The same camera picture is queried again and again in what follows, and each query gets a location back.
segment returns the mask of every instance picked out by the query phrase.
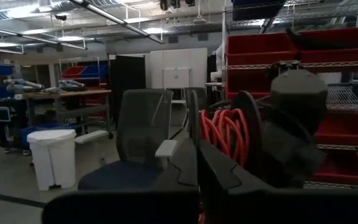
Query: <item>mesh chair back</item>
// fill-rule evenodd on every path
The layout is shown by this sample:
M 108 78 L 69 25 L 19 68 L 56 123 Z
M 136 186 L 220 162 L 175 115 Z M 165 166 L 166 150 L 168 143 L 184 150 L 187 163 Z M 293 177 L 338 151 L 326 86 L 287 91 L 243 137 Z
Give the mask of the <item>mesh chair back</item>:
M 202 87 L 189 87 L 189 88 L 185 89 L 186 107 L 189 108 L 190 92 L 193 90 L 197 94 L 198 108 L 200 110 L 207 110 L 208 109 L 208 100 L 206 98 L 205 88 L 202 88 Z
M 122 161 L 161 166 L 155 152 L 169 138 L 170 90 L 127 90 L 122 97 L 117 149 Z

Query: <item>wire shelving unit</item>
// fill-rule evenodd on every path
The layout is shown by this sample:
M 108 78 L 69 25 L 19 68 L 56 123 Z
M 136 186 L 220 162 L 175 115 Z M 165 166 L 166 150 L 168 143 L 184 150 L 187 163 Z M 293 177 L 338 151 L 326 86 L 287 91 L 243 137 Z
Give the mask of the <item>wire shelving unit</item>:
M 358 1 L 344 1 L 338 2 L 321 2 L 319 0 L 287 0 L 278 14 L 273 18 L 261 18 L 261 19 L 233 19 L 233 15 L 239 10 L 253 10 L 253 9 L 268 9 L 272 6 L 282 6 L 283 1 L 269 2 L 265 4 L 253 4 L 246 5 L 245 7 L 231 6 L 225 7 L 222 14 L 222 34 L 223 34 L 223 52 L 226 52 L 227 37 L 232 30 L 246 29 L 247 26 L 254 25 L 266 25 L 269 20 L 273 20 L 274 23 L 280 23 L 283 21 L 295 21 L 302 19 L 329 19 L 345 16 L 357 16 L 356 26 L 358 27 Z M 358 68 L 358 61 L 355 62 L 323 62 L 323 63 L 302 63 L 303 68 L 340 68 L 339 70 L 346 71 L 351 67 Z M 271 65 L 257 64 L 257 65 L 228 65 L 226 55 L 223 57 L 223 77 L 222 82 L 211 82 L 206 85 L 220 86 L 225 92 L 226 87 L 226 75 L 228 70 L 266 70 Z M 350 83 L 358 83 L 358 80 L 353 80 L 351 77 Z M 352 91 L 350 86 L 335 86 L 329 87 L 327 108 L 329 111 L 335 113 L 358 113 L 358 97 Z M 358 152 L 358 146 L 343 146 L 343 145 L 328 145 L 318 144 L 318 149 L 322 150 L 342 150 L 342 151 L 356 151 Z M 358 189 L 358 185 L 346 185 L 346 184 L 333 184 L 324 182 L 305 182 L 306 189 Z

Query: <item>gray floor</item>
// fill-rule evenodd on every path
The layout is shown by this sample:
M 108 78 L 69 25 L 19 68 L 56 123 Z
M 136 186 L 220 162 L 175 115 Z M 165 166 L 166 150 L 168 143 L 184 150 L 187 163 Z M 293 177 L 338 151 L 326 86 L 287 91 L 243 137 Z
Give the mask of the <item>gray floor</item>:
M 180 127 L 172 126 L 170 135 L 174 135 Z M 175 139 L 183 139 L 186 132 L 181 132 Z M 105 139 L 98 143 L 108 163 L 119 159 L 115 139 Z M 93 145 L 76 146 L 76 179 L 99 167 L 98 153 Z M 70 189 L 52 189 L 40 192 L 35 179 L 35 170 L 29 164 L 32 158 L 19 152 L 4 154 L 0 148 L 0 195 L 24 198 L 36 202 L 48 202 L 67 192 L 76 190 L 77 185 Z M 0 200 L 0 223 L 38 224 L 42 209 Z

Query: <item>workbench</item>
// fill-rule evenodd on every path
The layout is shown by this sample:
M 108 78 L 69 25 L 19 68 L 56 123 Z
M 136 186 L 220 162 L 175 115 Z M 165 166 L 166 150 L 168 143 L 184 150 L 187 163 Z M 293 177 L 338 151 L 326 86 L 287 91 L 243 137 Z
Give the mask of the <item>workbench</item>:
M 110 105 L 109 105 L 109 94 L 111 90 L 87 90 L 87 91 L 73 91 L 73 92 L 64 92 L 64 93 L 23 93 L 22 97 L 27 102 L 27 108 L 29 111 L 29 123 L 31 126 L 37 125 L 35 122 L 35 110 L 34 110 L 34 100 L 42 99 L 54 99 L 55 110 L 57 116 L 57 122 L 60 124 L 64 123 L 64 120 L 67 118 L 77 118 L 83 117 L 84 121 L 76 126 L 85 126 L 91 122 L 87 121 L 89 114 L 95 114 L 102 111 L 106 112 L 106 130 L 109 133 L 109 138 L 112 138 L 112 133 L 110 130 L 111 119 L 110 119 Z M 75 110 L 64 110 L 63 108 L 63 99 L 68 97 L 81 97 L 88 95 L 97 95 L 103 94 L 106 95 L 106 101 L 104 105 L 98 106 L 87 106 L 83 108 L 78 108 Z

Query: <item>ceiling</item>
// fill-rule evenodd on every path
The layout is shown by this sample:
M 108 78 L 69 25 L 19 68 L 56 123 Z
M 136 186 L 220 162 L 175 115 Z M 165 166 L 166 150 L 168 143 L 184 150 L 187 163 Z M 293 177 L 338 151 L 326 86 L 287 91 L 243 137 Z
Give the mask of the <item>ceiling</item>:
M 200 12 L 205 23 L 197 23 L 198 6 L 187 6 L 181 0 L 181 7 L 160 9 L 159 0 L 88 0 L 112 15 L 125 19 L 141 29 L 159 27 L 163 35 L 177 35 L 222 30 L 222 0 L 200 0 Z M 51 11 L 42 12 L 48 6 Z M 226 13 L 227 27 L 230 29 L 259 29 L 263 19 L 233 21 L 236 8 L 229 7 Z M 287 0 L 269 30 L 288 24 L 301 24 L 310 27 L 344 26 L 354 21 L 358 13 L 358 0 Z M 55 15 L 66 15 L 65 21 Z M 82 9 L 64 0 L 0 0 L 0 29 L 33 35 L 43 39 L 56 39 L 61 36 L 81 36 L 87 41 L 105 41 L 142 37 L 126 28 L 108 22 L 105 18 Z M 20 37 L 0 34 L 0 41 L 34 45 L 39 42 Z

